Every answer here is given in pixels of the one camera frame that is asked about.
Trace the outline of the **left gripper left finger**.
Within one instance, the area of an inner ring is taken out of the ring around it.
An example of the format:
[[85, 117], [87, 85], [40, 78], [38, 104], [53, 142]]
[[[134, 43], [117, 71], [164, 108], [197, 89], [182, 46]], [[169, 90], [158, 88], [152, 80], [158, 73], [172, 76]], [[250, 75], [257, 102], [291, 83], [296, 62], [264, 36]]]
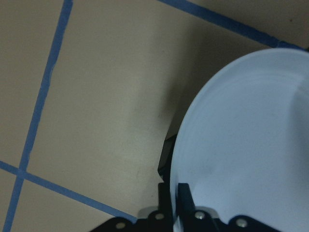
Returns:
[[173, 218], [170, 191], [166, 183], [158, 184], [158, 210], [165, 218]]

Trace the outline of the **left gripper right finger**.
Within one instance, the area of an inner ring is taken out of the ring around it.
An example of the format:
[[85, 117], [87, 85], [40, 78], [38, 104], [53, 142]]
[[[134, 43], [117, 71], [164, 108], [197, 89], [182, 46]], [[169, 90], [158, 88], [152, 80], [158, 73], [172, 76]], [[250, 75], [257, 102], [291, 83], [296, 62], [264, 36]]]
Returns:
[[195, 204], [192, 198], [189, 184], [178, 184], [178, 215], [187, 218], [195, 211]]

